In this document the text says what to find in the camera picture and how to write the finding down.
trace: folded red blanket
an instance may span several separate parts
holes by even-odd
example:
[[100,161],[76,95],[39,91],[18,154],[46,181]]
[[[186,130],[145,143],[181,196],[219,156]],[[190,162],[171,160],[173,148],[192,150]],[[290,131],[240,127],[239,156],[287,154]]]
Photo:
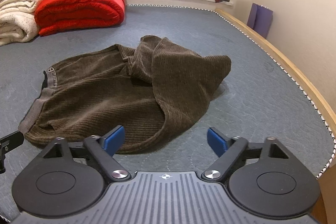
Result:
[[43,0],[35,11],[40,35],[70,29],[109,27],[125,17],[125,0]]

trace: purple bag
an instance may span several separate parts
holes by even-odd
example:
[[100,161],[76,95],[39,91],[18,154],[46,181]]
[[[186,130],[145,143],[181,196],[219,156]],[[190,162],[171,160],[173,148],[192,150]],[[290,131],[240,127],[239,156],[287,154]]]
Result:
[[247,26],[255,30],[262,37],[266,38],[271,28],[273,20],[273,11],[253,3],[249,19],[247,21]]

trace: metal screw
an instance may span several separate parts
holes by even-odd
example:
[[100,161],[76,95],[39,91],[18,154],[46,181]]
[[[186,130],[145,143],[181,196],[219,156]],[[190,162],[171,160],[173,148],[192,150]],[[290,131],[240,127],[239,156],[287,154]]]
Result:
[[217,170],[209,170],[204,172],[204,176],[208,179],[217,179],[221,176],[221,173]]
[[128,172],[126,170],[115,170],[112,172],[112,177],[115,179],[123,179],[128,176]]

